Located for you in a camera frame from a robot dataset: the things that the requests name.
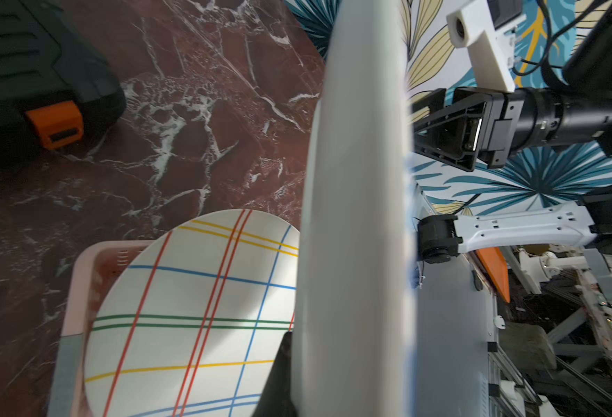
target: marble surface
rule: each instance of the marble surface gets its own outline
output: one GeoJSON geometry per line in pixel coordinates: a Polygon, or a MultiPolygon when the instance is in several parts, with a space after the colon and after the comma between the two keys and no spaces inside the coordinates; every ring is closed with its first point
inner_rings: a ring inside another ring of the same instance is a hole
{"type": "Polygon", "coordinates": [[[72,264],[248,207],[299,227],[324,64],[280,0],[65,0],[127,111],[96,144],[0,170],[0,416],[46,413],[72,264]]]}

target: yellow leaf pattern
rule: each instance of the yellow leaf pattern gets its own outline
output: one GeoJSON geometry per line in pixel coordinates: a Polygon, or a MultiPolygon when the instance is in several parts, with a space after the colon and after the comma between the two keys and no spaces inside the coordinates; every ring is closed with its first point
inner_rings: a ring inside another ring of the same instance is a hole
{"type": "Polygon", "coordinates": [[[454,51],[454,45],[449,41],[449,31],[445,25],[433,38],[429,39],[415,61],[410,64],[407,74],[408,89],[417,87],[442,70],[452,51],[454,51]]]}
{"type": "MultiPolygon", "coordinates": [[[[433,208],[439,214],[452,214],[459,210],[465,202],[453,202],[450,204],[432,204],[433,208]]],[[[461,215],[473,215],[472,211],[466,207],[459,212],[461,215]]]]}
{"type": "Polygon", "coordinates": [[[402,21],[401,39],[403,40],[403,43],[410,48],[410,45],[408,45],[408,39],[410,39],[410,6],[412,2],[410,0],[399,0],[399,2],[401,3],[400,10],[402,21]]]}
{"type": "MultiPolygon", "coordinates": [[[[586,10],[588,6],[593,2],[593,0],[577,0],[575,2],[575,16],[578,17],[580,14],[586,10]]],[[[605,11],[610,7],[612,0],[603,3],[596,10],[591,12],[583,21],[577,23],[577,29],[592,29],[593,26],[600,20],[605,11]]],[[[577,38],[575,39],[575,44],[572,46],[571,54],[574,54],[577,51],[577,48],[584,42],[587,33],[577,33],[577,38]]]]}
{"type": "Polygon", "coordinates": [[[417,42],[424,32],[426,32],[427,28],[435,18],[435,15],[438,14],[440,10],[440,6],[443,5],[443,0],[419,0],[419,12],[417,14],[417,27],[415,28],[415,32],[413,33],[413,40],[410,48],[410,55],[408,59],[412,59],[415,54],[415,48],[417,48],[417,42]]]}
{"type": "MultiPolygon", "coordinates": [[[[409,105],[410,105],[410,111],[413,111],[413,104],[417,103],[419,100],[421,100],[422,98],[424,98],[425,96],[427,96],[429,93],[431,93],[430,91],[421,91],[417,94],[415,94],[414,96],[410,97],[410,100],[408,101],[409,105]]],[[[410,118],[409,121],[410,123],[414,123],[418,120],[420,120],[422,117],[426,117],[429,115],[429,108],[428,107],[423,107],[421,109],[418,109],[418,111],[410,114],[410,118]]]]}

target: black tool case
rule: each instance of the black tool case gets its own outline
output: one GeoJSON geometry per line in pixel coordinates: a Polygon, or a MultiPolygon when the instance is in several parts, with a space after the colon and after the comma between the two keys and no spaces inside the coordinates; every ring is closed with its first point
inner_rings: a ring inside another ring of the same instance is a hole
{"type": "Polygon", "coordinates": [[[96,139],[125,109],[107,60],[48,0],[0,0],[0,163],[96,139]]]}

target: orange latch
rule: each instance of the orange latch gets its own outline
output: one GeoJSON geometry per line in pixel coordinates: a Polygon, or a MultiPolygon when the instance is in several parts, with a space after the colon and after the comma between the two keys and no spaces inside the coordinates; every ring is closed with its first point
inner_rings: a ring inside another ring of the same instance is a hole
{"type": "Polygon", "coordinates": [[[45,149],[54,150],[69,145],[84,136],[84,121],[77,105],[63,101],[26,112],[33,122],[40,143],[45,149]]]}
{"type": "Polygon", "coordinates": [[[489,274],[494,287],[506,303],[510,302],[510,277],[507,273],[507,263],[497,247],[487,247],[475,251],[477,257],[489,274]]]}

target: plate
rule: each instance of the plate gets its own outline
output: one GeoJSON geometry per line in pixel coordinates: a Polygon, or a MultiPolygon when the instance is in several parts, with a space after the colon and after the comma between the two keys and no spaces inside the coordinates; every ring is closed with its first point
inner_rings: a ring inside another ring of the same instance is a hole
{"type": "Polygon", "coordinates": [[[171,230],[121,274],[86,346],[96,417],[250,416],[294,321],[299,231],[224,210],[171,230]]]}

